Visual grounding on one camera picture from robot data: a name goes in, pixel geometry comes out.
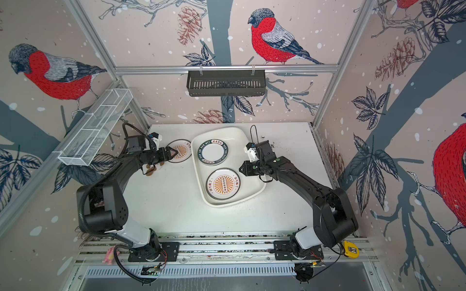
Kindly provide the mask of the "orange sunburst plate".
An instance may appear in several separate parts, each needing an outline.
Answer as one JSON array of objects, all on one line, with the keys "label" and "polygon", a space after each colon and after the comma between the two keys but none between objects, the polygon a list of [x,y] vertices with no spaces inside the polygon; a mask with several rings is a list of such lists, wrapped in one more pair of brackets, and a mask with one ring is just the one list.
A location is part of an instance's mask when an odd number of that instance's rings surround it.
[{"label": "orange sunburst plate", "polygon": [[188,158],[190,158],[191,155],[192,155],[191,142],[186,140],[186,139],[177,139],[177,140],[169,143],[168,147],[170,147],[171,149],[177,151],[176,156],[174,156],[173,159],[169,161],[171,163],[184,162]]},{"label": "orange sunburst plate", "polygon": [[239,175],[232,169],[221,168],[213,171],[206,181],[206,191],[215,200],[228,200],[235,196],[241,187]]}]

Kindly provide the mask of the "green rim plate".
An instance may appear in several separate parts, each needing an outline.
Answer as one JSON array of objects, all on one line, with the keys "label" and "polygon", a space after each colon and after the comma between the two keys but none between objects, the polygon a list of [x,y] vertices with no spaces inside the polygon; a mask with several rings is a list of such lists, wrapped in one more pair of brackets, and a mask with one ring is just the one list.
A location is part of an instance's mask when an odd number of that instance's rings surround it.
[{"label": "green rim plate", "polygon": [[226,160],[228,145],[220,139],[209,139],[202,143],[197,151],[199,161],[207,166],[216,166]]}]

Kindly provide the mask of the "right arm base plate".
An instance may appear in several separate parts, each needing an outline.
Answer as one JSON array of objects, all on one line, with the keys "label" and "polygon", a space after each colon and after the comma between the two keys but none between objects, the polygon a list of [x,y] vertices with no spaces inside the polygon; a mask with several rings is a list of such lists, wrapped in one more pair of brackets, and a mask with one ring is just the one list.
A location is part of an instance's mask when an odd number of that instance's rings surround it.
[{"label": "right arm base plate", "polygon": [[286,260],[318,260],[324,259],[321,246],[314,246],[309,249],[301,249],[299,245],[291,241],[274,241],[273,248],[269,250],[277,261]]}]

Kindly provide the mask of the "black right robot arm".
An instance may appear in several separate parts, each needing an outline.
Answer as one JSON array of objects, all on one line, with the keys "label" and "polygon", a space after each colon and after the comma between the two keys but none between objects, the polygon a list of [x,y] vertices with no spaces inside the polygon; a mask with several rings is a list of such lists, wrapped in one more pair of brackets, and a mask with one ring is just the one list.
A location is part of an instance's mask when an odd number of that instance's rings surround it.
[{"label": "black right robot arm", "polygon": [[313,224],[293,233],[291,253],[305,258],[317,246],[332,248],[358,230],[359,225],[347,193],[329,188],[300,171],[289,159],[276,156],[268,141],[247,143],[239,171],[247,177],[269,176],[296,192],[312,208]]}]

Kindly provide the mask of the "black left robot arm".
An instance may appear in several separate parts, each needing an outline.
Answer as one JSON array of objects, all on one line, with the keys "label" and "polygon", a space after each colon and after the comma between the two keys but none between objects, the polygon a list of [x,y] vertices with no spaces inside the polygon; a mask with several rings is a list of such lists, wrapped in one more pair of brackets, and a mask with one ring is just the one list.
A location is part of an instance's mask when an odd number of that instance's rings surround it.
[{"label": "black left robot arm", "polygon": [[78,221],[82,232],[100,238],[114,238],[125,244],[137,259],[155,261],[162,247],[154,230],[132,219],[123,192],[131,176],[144,165],[155,166],[175,158],[179,151],[159,148],[158,135],[125,138],[116,164],[96,182],[78,189]]}]

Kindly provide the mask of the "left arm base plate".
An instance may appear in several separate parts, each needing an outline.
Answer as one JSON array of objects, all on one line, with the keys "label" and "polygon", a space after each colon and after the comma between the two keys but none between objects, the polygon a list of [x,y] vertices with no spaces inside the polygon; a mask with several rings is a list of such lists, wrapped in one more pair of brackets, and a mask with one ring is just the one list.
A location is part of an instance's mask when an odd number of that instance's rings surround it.
[{"label": "left arm base plate", "polygon": [[151,263],[151,262],[176,262],[180,248],[179,242],[161,242],[161,249],[157,255],[151,250],[144,251],[142,247],[129,252],[128,262],[131,263]]}]

